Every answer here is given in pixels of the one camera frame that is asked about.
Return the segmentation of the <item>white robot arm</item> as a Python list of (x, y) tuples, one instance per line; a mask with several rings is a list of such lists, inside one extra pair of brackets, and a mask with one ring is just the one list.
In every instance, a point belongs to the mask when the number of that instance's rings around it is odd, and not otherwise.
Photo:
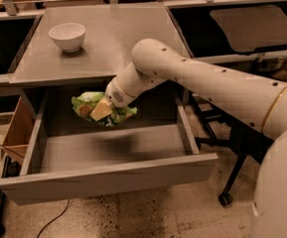
[(91, 117), (110, 115), (165, 79), (273, 140), (256, 182), (250, 238), (287, 238), (287, 83), (186, 59), (157, 40), (145, 39), (134, 46), (131, 64), (108, 84)]

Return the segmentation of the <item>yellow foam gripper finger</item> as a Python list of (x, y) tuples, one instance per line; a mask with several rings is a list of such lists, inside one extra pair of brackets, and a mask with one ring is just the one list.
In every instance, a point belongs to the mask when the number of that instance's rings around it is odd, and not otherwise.
[(106, 97), (103, 97), (91, 111), (90, 117), (95, 121), (99, 121), (110, 115), (112, 111), (112, 102)]

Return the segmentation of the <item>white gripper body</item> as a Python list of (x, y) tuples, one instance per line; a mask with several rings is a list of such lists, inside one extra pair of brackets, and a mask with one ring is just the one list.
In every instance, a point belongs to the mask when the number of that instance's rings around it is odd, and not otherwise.
[(137, 70), (133, 63), (130, 63), (108, 83), (105, 96), (116, 108), (123, 108), (143, 92), (163, 82), (164, 79), (146, 75)]

